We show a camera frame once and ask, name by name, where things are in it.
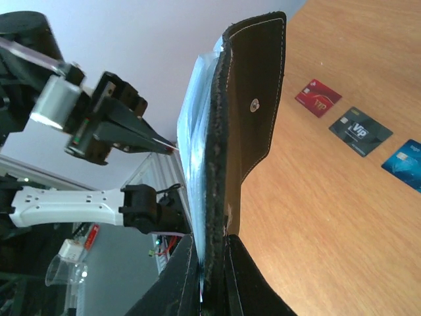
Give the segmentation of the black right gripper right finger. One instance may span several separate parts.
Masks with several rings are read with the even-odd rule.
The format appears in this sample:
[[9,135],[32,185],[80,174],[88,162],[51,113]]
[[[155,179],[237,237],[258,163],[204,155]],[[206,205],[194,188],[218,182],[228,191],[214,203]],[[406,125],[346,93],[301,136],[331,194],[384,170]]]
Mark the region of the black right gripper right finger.
[[226,239],[224,282],[225,315],[296,314],[267,283],[239,236],[234,234]]

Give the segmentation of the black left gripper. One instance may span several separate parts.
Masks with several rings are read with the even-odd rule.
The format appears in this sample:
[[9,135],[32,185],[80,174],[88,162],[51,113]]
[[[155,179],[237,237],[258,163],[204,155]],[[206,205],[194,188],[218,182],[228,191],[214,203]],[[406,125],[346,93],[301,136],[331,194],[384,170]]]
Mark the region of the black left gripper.
[[107,164],[115,144],[129,153],[172,154],[176,146],[141,118],[147,106],[133,86],[116,74],[104,72],[64,151],[96,165]]

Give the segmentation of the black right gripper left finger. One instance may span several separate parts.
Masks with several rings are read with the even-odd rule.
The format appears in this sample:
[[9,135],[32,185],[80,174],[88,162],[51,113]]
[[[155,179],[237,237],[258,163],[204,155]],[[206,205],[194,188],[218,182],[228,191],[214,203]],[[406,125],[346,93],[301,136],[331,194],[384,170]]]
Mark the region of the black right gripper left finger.
[[199,261],[192,235],[182,237],[157,281],[126,314],[200,314]]

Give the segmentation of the black leather card holder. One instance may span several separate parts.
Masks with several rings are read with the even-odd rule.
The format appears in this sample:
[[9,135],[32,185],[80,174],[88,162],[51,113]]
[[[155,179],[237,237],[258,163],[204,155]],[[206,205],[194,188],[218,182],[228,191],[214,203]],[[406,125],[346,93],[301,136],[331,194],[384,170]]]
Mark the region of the black leather card holder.
[[177,141],[205,297],[221,291],[224,237],[239,232],[241,185],[270,151],[286,26],[282,11],[232,24],[191,73]]

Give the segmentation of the black credit card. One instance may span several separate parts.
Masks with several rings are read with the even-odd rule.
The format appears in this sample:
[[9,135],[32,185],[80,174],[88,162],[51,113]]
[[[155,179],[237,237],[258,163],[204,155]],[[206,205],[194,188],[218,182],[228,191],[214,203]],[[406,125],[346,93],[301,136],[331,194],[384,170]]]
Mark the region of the black credit card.
[[361,157],[366,157],[393,135],[390,129],[356,107],[339,117],[329,130]]

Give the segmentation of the red credit card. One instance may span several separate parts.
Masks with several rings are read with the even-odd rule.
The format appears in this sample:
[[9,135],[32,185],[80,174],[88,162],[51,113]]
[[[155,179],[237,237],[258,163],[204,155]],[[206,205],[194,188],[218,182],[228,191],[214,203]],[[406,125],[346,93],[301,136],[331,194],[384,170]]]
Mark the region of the red credit card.
[[312,79],[296,96],[303,107],[310,111],[317,118],[321,118],[340,99],[342,95],[321,83],[317,79]]

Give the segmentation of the blue credit card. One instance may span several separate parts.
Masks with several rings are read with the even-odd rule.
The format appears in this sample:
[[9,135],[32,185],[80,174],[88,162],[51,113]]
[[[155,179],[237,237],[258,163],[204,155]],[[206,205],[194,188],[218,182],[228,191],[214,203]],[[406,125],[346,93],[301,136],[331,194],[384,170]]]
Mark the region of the blue credit card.
[[382,164],[382,169],[420,192],[420,143],[407,140]]

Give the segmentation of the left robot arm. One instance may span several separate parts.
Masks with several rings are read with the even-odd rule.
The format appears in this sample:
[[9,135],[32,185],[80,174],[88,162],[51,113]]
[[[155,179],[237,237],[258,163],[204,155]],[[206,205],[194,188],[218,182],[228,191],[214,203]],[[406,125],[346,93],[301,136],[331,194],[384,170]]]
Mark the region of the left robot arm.
[[144,234],[183,236],[190,231],[184,210],[158,200],[156,189],[112,185],[100,175],[113,149],[170,155],[174,144],[158,135],[143,115],[147,102],[137,90],[104,72],[92,92],[81,69],[63,60],[48,20],[34,11],[1,15],[1,137],[40,124],[63,133],[62,153],[47,134],[24,142],[41,169],[76,189],[43,189],[1,179],[1,211],[18,228],[52,223],[104,223]]

